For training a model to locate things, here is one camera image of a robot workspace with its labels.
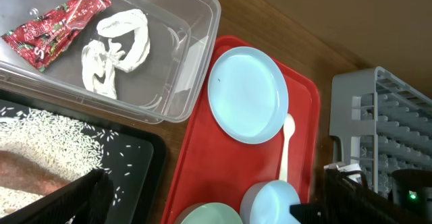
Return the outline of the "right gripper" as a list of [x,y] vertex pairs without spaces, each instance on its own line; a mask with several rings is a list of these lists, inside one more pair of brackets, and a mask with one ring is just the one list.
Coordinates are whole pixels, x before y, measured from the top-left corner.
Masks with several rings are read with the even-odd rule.
[[421,224],[428,220],[403,209],[371,191],[347,172],[327,169],[320,202],[293,204],[290,214],[300,223]]

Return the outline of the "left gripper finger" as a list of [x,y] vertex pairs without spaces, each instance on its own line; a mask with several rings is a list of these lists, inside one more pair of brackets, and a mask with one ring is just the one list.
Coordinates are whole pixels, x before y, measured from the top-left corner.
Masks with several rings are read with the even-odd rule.
[[113,182],[102,169],[1,219],[1,224],[103,224],[114,197]]

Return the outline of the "white rice grains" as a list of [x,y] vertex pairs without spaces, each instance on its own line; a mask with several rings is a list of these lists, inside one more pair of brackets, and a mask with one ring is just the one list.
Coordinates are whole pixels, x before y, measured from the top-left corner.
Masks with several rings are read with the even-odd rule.
[[[104,146],[98,139],[110,140],[77,119],[45,110],[19,110],[7,116],[12,107],[1,107],[1,151],[9,151],[36,163],[43,169],[73,182],[102,166]],[[1,216],[6,217],[45,196],[1,187]]]

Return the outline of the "orange carrot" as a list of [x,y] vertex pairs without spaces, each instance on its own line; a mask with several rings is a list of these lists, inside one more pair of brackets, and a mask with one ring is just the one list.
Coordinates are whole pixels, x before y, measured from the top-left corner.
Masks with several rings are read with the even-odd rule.
[[46,196],[69,183],[21,155],[1,151],[1,187]]

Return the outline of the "light blue bowl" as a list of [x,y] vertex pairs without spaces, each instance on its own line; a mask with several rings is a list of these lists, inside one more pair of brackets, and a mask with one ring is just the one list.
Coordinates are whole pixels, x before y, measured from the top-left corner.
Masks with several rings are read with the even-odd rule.
[[290,207],[297,204],[300,204],[299,196],[288,182],[260,182],[243,196],[240,217],[247,224],[300,224],[290,213]]

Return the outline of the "green bowl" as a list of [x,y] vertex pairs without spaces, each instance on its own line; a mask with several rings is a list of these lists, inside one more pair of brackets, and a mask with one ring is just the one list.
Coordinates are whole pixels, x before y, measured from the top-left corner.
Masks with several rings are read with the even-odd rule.
[[175,224],[243,224],[239,214],[220,202],[200,202],[189,206],[177,217]]

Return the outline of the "white tissue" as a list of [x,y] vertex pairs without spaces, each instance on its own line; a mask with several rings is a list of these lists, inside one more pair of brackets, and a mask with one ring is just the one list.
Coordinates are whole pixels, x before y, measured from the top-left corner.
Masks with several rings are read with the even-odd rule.
[[[85,89],[116,99],[115,71],[132,72],[146,60],[151,47],[148,31],[147,17],[139,9],[121,11],[101,20],[97,24],[97,33],[108,39],[108,45],[92,40],[82,49],[82,81]],[[122,50],[121,43],[112,40],[129,32],[134,33],[134,42],[126,52]]]

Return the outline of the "red snack wrapper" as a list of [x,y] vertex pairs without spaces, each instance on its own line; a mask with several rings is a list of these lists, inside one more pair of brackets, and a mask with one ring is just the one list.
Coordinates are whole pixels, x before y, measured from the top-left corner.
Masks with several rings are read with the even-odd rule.
[[1,38],[32,67],[47,69],[111,0],[69,0]]

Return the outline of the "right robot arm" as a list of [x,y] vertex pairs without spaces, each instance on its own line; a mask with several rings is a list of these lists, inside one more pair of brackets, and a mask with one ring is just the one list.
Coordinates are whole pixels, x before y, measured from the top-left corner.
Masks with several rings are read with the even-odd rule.
[[367,185],[362,171],[327,169],[320,202],[294,204],[290,214],[300,223],[430,223],[431,172],[401,169],[385,199]]

